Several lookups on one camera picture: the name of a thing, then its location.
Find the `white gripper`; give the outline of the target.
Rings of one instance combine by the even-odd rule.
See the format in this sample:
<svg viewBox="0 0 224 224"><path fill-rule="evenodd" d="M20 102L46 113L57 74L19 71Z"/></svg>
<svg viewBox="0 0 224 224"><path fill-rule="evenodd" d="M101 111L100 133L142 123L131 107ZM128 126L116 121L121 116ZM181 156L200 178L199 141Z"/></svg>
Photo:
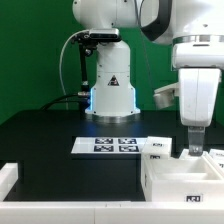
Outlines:
<svg viewBox="0 0 224 224"><path fill-rule="evenodd" d="M189 154L201 156L205 128L211 123L221 70L182 68L178 72L181 122L188 128Z"/></svg>

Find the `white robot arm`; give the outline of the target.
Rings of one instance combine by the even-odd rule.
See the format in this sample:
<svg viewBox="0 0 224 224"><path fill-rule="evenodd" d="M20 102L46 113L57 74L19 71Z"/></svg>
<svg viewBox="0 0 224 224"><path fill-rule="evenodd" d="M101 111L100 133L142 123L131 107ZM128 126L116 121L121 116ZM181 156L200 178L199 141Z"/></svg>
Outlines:
<svg viewBox="0 0 224 224"><path fill-rule="evenodd" d="M157 89L154 99L164 108L179 94L189 154L201 155L224 71L224 0L74 0L72 10L86 28L79 37L80 56L97 52L86 115L112 123L140 114L130 84L130 48L119 34L121 28L138 27L148 40L172 47L178 82Z"/></svg>

